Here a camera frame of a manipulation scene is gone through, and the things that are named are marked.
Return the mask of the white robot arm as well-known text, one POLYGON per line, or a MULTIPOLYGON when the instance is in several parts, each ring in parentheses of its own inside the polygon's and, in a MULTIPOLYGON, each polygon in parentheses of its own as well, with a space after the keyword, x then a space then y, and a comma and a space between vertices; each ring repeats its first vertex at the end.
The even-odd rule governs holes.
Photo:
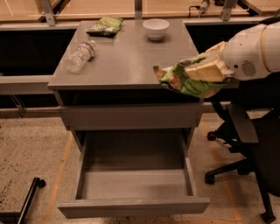
POLYGON ((185 67, 196 81, 220 82, 263 79, 280 71, 280 22, 258 24, 239 31, 199 54, 185 67))

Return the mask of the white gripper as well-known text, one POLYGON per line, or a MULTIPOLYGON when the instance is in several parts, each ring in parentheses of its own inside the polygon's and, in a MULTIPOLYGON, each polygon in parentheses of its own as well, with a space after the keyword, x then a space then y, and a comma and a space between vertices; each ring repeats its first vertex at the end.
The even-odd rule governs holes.
POLYGON ((239 31, 227 43, 221 41, 201 54, 214 60, 196 63, 185 69, 187 76, 196 81, 222 82, 231 76, 240 81, 263 79, 270 74, 267 60, 268 26, 259 24, 239 31))

